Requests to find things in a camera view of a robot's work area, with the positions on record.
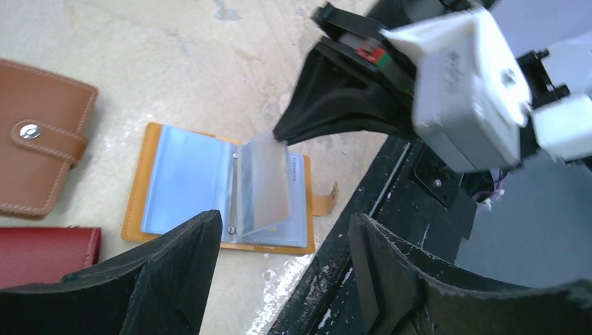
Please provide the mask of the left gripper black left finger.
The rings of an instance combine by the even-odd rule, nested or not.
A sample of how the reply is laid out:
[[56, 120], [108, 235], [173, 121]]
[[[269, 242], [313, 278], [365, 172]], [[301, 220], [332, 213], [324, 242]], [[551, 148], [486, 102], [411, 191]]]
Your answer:
[[1, 291], [2, 334], [198, 334], [222, 220], [204, 211], [57, 283]]

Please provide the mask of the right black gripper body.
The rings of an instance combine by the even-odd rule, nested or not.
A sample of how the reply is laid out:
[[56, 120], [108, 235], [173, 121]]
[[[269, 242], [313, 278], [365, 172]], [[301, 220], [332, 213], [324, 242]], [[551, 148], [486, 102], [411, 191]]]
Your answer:
[[393, 91], [411, 93], [416, 67], [387, 41], [385, 34], [462, 9], [462, 1], [377, 1], [366, 15], [358, 15], [327, 2], [311, 19], [333, 41], [353, 49], [361, 60], [374, 66], [378, 82]]

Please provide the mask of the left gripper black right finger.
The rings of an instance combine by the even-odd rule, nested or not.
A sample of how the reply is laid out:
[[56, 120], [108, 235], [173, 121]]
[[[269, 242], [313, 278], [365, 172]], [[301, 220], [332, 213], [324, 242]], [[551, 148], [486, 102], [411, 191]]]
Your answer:
[[353, 214], [350, 252], [368, 334], [590, 334], [591, 282], [527, 288], [466, 271]]

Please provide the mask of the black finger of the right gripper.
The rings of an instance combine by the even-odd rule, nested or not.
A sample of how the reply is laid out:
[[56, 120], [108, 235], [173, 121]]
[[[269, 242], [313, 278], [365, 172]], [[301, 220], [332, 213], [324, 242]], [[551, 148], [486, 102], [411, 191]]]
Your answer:
[[285, 112], [273, 129], [288, 145], [324, 135], [369, 131], [406, 141], [417, 136], [411, 124], [412, 82], [399, 69], [391, 82], [375, 64], [353, 48], [319, 40], [302, 67]]

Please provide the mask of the orange card holder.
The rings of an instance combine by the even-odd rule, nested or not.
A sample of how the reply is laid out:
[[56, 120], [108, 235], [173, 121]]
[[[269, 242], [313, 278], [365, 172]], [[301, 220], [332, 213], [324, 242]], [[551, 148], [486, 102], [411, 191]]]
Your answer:
[[248, 239], [232, 236], [228, 228], [234, 201], [234, 169], [229, 155], [235, 146], [234, 141], [212, 134], [148, 123], [121, 238], [145, 243], [203, 211], [217, 209], [223, 219], [221, 248], [312, 254], [316, 249], [313, 219], [332, 213], [339, 195], [338, 186], [334, 185], [328, 195], [313, 193], [309, 157], [291, 154], [295, 162], [294, 206], [303, 214]]

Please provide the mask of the light blue credit card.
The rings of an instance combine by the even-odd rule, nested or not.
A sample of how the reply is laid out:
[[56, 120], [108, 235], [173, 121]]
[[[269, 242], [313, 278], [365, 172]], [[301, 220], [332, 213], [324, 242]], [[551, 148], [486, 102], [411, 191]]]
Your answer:
[[162, 127], [142, 231], [161, 235], [203, 211], [230, 224], [236, 145], [174, 126]]

